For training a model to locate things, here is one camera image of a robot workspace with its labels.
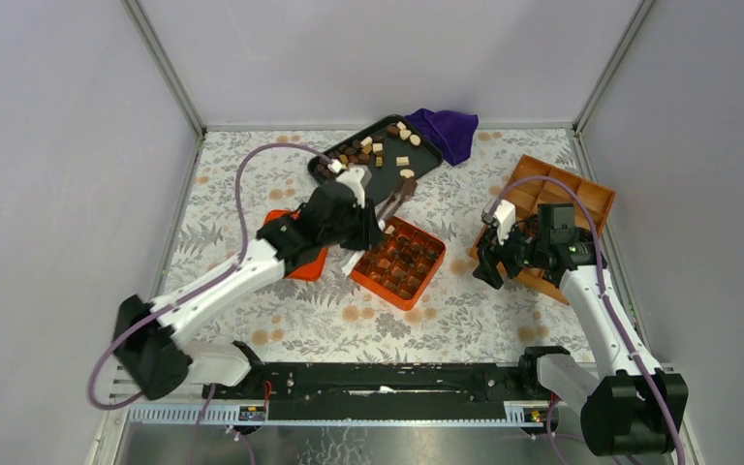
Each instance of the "white wall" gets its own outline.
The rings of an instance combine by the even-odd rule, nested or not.
[[[83,462],[89,369],[193,146],[120,2],[0,2],[0,464]]]
[[[577,117],[637,0],[141,1],[209,125]]]
[[[658,2],[585,140],[706,463],[744,463],[744,2]]]

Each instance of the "wooden compartment tray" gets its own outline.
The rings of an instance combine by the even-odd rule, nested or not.
[[[589,209],[589,214],[598,228],[598,234],[603,234],[605,222],[611,211],[611,205],[614,203],[615,192],[613,190],[566,170],[561,170],[536,158],[532,158],[529,155],[523,155],[520,159],[507,185],[516,180],[535,175],[553,177],[575,191],[577,196],[580,197],[580,201]],[[518,186],[509,192],[504,199],[514,204],[517,220],[525,220],[537,214],[538,205],[541,203],[569,202],[574,204],[569,194],[560,186],[543,181],[531,181]],[[588,230],[589,223],[577,205],[574,206],[574,214],[574,223],[578,227]],[[478,251],[476,250],[478,240],[469,249],[469,255],[475,260],[478,259]],[[498,265],[498,269],[502,274],[506,275],[506,271],[502,265]],[[566,300],[563,294],[553,284],[543,279],[543,270],[541,269],[524,269],[515,279],[545,295],[569,304],[569,301]]]

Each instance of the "orange tray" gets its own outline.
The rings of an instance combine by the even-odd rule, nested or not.
[[[598,227],[598,234],[603,234],[605,222],[608,219],[608,213],[611,211],[611,205],[614,202],[615,192],[613,190],[600,184],[595,184],[592,181],[584,179],[576,174],[572,174],[566,170],[561,170],[549,163],[530,157],[529,155],[523,155],[523,157],[520,158],[520,162],[518,162],[517,167],[511,174],[511,178],[507,185],[512,184],[518,179],[535,175],[553,177],[569,186],[569,188],[572,189],[580,198],[580,201],[589,209],[592,221],[594,221],[595,225]],[[567,194],[566,191],[551,182],[543,181],[527,182],[509,192],[505,196],[505,199],[514,204],[514,214],[515,219],[517,220],[525,220],[530,216],[537,214],[538,205],[541,203],[574,204],[572,197]],[[583,215],[583,212],[577,208],[577,206],[574,207],[574,215],[574,224],[588,230],[589,223]],[[481,240],[481,235],[485,230],[486,227],[480,231],[478,240],[475,241],[475,244],[469,250],[469,256],[475,260],[478,259],[478,241]],[[506,275],[506,270],[501,264],[498,265],[498,270],[504,276]],[[514,279],[527,286],[535,288],[545,295],[568,304],[569,301],[563,296],[560,290],[550,282],[543,279],[543,275],[544,272],[542,269],[524,268]]]
[[[400,218],[389,220],[378,247],[363,254],[350,277],[401,310],[411,310],[441,266],[447,246]]]
[[[288,214],[290,210],[272,210],[266,214],[266,218],[263,219],[263,223],[266,224],[276,218],[280,218]],[[326,248],[321,249],[321,253],[318,254],[318,258],[304,266],[296,269],[289,276],[290,279],[299,279],[301,281],[318,281],[321,277],[321,273],[324,272],[324,264],[326,263]]]

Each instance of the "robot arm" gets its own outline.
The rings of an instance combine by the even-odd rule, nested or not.
[[[580,416],[583,436],[596,455],[663,453],[673,442],[654,395],[632,360],[600,295],[597,267],[611,282],[603,257],[596,257],[589,232],[574,226],[570,203],[541,204],[537,218],[515,222],[514,206],[502,201],[478,243],[475,277],[499,289],[501,264],[510,278],[521,269],[540,268],[572,305],[595,355],[598,376],[581,368],[561,347],[535,348],[521,364],[536,370],[537,381],[562,398]],[[614,289],[605,294],[612,310],[635,344],[648,376],[652,377],[679,428],[688,390],[683,378],[665,373],[643,346]]]
[[[369,177],[366,167],[352,167],[335,182],[319,186],[296,215],[264,225],[248,243],[243,260],[233,257],[149,302],[136,295],[126,299],[118,310],[116,338],[143,318],[159,314],[114,351],[144,396],[161,398],[187,381],[227,386],[240,382],[250,364],[238,348],[193,337],[227,304],[315,261],[324,247],[366,250],[377,245],[383,233],[374,203],[364,194]]]

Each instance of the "floral tablecloth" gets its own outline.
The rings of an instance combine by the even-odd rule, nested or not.
[[[195,184],[167,269],[173,291],[235,254],[240,246],[234,174],[252,149],[292,141],[326,149],[346,131],[212,132],[204,143]],[[228,344],[248,342],[266,361],[517,361],[529,345],[562,345],[593,361],[574,311],[519,284],[496,291],[474,279],[467,255],[481,230],[481,210],[506,184],[522,154],[576,171],[563,130],[478,131],[472,158],[442,164],[418,182],[398,216],[437,235],[447,255],[419,304],[401,311],[345,277],[347,253],[329,250],[321,279],[283,280],[229,307],[199,335]],[[310,156],[293,149],[259,155],[244,173],[243,201],[250,236],[269,210],[296,208],[315,181]]]

